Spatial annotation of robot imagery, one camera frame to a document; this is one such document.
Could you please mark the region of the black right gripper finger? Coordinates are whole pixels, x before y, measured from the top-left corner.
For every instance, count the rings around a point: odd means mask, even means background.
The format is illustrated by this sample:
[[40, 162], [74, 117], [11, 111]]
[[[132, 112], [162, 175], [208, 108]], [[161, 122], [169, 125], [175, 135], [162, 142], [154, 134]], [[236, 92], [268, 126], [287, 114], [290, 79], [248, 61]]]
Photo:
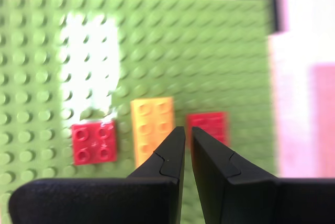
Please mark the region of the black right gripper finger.
[[334, 223], [332, 178], [278, 178], [198, 127], [192, 166], [206, 223]]
[[13, 223], [179, 223], [185, 131], [176, 127], [125, 178], [59, 178], [29, 182], [11, 195]]

